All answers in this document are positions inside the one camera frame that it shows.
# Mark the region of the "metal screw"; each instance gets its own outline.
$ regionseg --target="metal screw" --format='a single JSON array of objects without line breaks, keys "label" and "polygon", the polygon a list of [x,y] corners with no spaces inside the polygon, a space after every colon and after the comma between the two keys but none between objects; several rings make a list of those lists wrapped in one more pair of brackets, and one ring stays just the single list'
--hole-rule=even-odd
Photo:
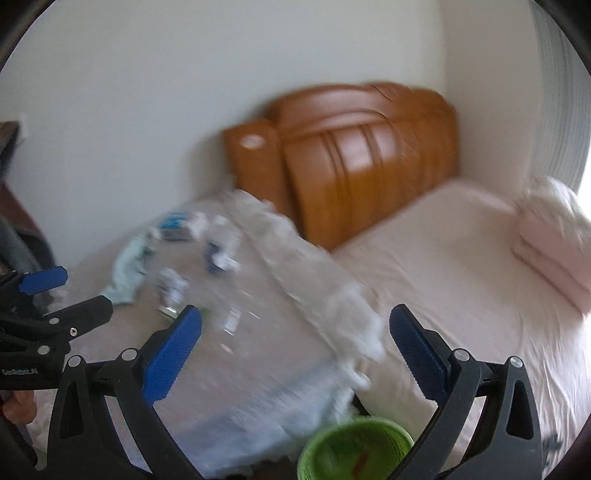
[{"label": "metal screw", "polygon": [[137,350],[133,348],[128,348],[121,354],[121,358],[126,362],[132,361],[135,357],[138,356]]},{"label": "metal screw", "polygon": [[80,355],[74,355],[68,359],[68,365],[70,367],[77,367],[80,365],[80,362],[82,362],[82,357]]},{"label": "metal screw", "polygon": [[513,365],[515,368],[523,367],[523,360],[518,356],[512,356],[509,361],[511,362],[511,365]]},{"label": "metal screw", "polygon": [[470,354],[461,348],[453,352],[453,356],[460,362],[467,362],[470,359]]}]

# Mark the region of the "bed sheet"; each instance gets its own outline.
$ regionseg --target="bed sheet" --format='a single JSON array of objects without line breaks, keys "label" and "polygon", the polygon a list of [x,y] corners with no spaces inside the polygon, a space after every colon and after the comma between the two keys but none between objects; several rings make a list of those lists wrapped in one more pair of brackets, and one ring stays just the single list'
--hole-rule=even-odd
[{"label": "bed sheet", "polygon": [[[364,232],[333,258],[364,283],[384,319],[387,359],[372,364],[372,388],[360,394],[375,415],[413,438],[436,409],[425,400],[389,337],[390,310],[405,303],[421,324],[482,361],[520,356],[527,367],[542,438],[563,442],[546,473],[591,413],[589,318],[511,252],[515,206],[473,183],[453,180]],[[449,465],[458,463],[482,409],[475,401]]]}]

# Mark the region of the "wooden headboard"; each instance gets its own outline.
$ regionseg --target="wooden headboard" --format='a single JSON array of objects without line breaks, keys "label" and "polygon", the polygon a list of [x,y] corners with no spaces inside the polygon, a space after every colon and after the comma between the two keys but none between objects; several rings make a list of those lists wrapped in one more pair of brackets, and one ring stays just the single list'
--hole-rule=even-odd
[{"label": "wooden headboard", "polygon": [[236,186],[328,250],[457,172],[454,109],[396,83],[292,93],[224,141]]}]

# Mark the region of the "green plastic basket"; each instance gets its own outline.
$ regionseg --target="green plastic basket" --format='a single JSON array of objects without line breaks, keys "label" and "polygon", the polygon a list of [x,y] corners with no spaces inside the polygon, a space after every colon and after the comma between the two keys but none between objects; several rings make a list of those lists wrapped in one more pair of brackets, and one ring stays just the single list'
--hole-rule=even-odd
[{"label": "green plastic basket", "polygon": [[384,480],[410,451],[411,436],[393,421],[359,417],[308,442],[298,480]]}]

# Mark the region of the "human hand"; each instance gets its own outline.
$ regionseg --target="human hand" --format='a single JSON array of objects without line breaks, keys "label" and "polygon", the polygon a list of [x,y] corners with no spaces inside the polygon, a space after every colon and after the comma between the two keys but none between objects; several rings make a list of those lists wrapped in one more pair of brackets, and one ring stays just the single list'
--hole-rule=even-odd
[{"label": "human hand", "polygon": [[27,425],[37,415],[37,403],[32,390],[14,391],[2,405],[2,413],[15,425]]}]

